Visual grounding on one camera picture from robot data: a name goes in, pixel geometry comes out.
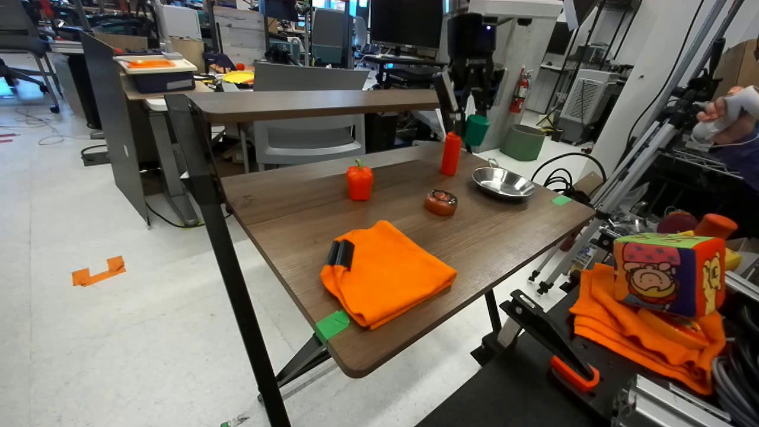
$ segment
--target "person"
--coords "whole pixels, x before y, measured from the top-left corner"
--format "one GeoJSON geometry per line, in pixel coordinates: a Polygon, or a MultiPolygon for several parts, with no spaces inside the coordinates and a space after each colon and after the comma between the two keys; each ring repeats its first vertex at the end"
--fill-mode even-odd
{"type": "Polygon", "coordinates": [[[733,85],[725,97],[717,97],[700,115],[700,124],[733,121],[712,137],[712,157],[759,192],[759,92],[754,85],[733,85]]]}

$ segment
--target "black chair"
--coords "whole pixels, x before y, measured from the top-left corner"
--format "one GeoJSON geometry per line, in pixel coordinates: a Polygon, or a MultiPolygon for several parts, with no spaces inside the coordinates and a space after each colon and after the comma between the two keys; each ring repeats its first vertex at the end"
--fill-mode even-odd
{"type": "Polygon", "coordinates": [[[8,67],[0,59],[0,78],[4,78],[8,85],[17,87],[20,82],[29,82],[40,87],[53,103],[49,112],[59,112],[59,101],[49,90],[61,96],[59,82],[55,76],[55,70],[48,59],[48,42],[40,38],[34,20],[29,16],[29,9],[21,0],[0,0],[0,53],[29,53],[34,55],[38,70],[14,70],[8,67]]]}

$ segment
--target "metal bowl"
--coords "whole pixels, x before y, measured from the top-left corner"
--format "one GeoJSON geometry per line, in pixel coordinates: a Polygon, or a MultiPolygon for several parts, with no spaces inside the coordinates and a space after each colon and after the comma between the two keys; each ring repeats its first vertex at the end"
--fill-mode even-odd
{"type": "Polygon", "coordinates": [[[478,168],[473,174],[473,184],[498,199],[529,199],[532,191],[537,187],[520,174],[512,174],[498,167],[478,168]]]}

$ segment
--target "orange towel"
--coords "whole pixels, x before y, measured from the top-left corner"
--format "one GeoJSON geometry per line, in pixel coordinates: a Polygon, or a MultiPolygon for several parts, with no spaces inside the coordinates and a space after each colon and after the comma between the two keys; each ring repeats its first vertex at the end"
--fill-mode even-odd
{"type": "Polygon", "coordinates": [[[368,331],[451,288],[455,271],[408,240],[386,221],[352,231],[338,243],[354,243],[352,271],[326,265],[320,278],[347,314],[368,331]]]}
{"type": "Polygon", "coordinates": [[[710,396],[715,391],[712,361],[725,347],[722,316],[710,314],[695,320],[692,327],[700,331],[700,339],[672,339],[674,335],[655,327],[651,314],[620,303],[613,288],[614,268],[595,265],[594,271],[583,271],[580,300],[571,306],[574,332],[710,396]]]}

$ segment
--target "white floor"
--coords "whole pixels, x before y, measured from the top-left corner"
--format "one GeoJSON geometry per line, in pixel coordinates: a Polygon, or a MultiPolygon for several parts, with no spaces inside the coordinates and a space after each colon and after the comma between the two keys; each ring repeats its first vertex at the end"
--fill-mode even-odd
{"type": "MultiPolygon", "coordinates": [[[[265,424],[206,233],[156,218],[148,227],[109,167],[81,163],[92,146],[81,121],[66,106],[49,115],[34,87],[21,92],[0,84],[0,133],[17,133],[0,143],[0,424],[213,427],[239,414],[265,424]],[[123,276],[71,288],[71,271],[102,271],[117,255],[123,276]]],[[[551,146],[542,160],[563,149],[551,146]]],[[[282,367],[308,325],[236,218],[228,225],[282,367]]],[[[529,271],[498,297],[532,289],[529,271]]],[[[478,301],[366,379],[326,366],[285,390],[293,424],[415,424],[478,373],[469,351],[486,332],[478,301]]]]}

